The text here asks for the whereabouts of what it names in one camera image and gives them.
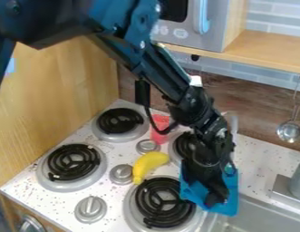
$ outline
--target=microwave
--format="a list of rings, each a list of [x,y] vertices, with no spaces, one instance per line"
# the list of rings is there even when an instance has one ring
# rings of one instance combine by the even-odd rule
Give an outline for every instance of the microwave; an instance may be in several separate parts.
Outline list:
[[[239,27],[244,29],[246,0],[160,0],[160,19],[153,27],[151,39],[212,52],[223,52],[230,44],[228,20],[236,11]]]

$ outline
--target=microwave door handle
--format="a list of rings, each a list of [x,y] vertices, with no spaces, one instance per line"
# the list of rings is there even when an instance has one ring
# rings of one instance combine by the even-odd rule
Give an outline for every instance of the microwave door handle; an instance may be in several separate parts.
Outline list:
[[[198,34],[205,34],[210,28],[208,20],[208,0],[194,0],[194,30]]]

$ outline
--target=metal ladle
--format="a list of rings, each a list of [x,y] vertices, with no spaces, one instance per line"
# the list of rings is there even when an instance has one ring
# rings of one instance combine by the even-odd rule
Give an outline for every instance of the metal ladle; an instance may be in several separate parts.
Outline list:
[[[276,129],[276,134],[278,135],[278,137],[281,140],[287,141],[289,143],[294,143],[300,139],[300,126],[293,122],[296,121],[298,117],[298,113],[300,111],[300,105],[299,107],[297,107],[295,104],[295,96],[297,94],[298,84],[295,88],[295,93],[294,93],[294,110],[293,110],[292,119],[282,123]]]

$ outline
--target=white speckled countertop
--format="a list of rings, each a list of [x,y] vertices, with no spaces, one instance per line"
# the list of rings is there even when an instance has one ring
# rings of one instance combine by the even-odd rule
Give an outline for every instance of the white speckled countertop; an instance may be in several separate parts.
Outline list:
[[[129,106],[142,111],[140,106],[123,100],[117,100],[112,105],[112,107],[120,106]],[[131,232],[123,219],[121,207],[123,198],[131,185],[117,186],[111,184],[109,171],[118,164],[128,163],[133,165],[134,161],[140,156],[135,150],[137,142],[147,139],[149,134],[147,132],[141,138],[129,143],[111,144],[98,140],[92,134],[91,122],[89,121],[59,145],[86,142],[99,147],[107,156],[108,168],[97,183],[73,193],[58,193],[46,190],[37,183],[35,177],[36,164],[39,161],[37,160],[0,189],[12,200],[31,209],[39,216],[66,231]],[[168,144],[163,144],[161,150],[167,152]],[[274,201],[270,197],[276,174],[291,177],[300,163],[300,152],[238,135],[235,163],[239,168],[239,186],[242,194],[300,214],[300,210]],[[178,177],[179,168],[170,163],[156,169],[150,175],[162,174]],[[103,198],[108,204],[108,212],[101,221],[85,225],[75,219],[73,212],[75,205],[89,196]]]

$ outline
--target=blue object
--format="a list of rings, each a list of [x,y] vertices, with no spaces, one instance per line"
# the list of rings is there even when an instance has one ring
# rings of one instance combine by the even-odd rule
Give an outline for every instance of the blue object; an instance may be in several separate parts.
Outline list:
[[[9,74],[9,73],[13,73],[15,69],[15,60],[14,58],[11,58],[9,64],[7,65],[7,68],[5,70],[5,75]]]
[[[179,176],[180,182],[180,197],[182,199],[189,200],[194,202],[199,207],[204,210],[212,213],[219,213],[229,217],[233,217],[237,214],[238,211],[238,173],[236,171],[235,175],[232,177],[223,175],[223,180],[229,189],[229,198],[225,204],[216,204],[213,208],[208,208],[204,204],[204,200],[208,194],[208,189],[205,188],[200,182],[195,181],[191,186],[184,180],[182,173]]]
[[[195,5],[194,27],[199,34],[205,34],[210,28],[208,20],[208,0],[198,0]]]

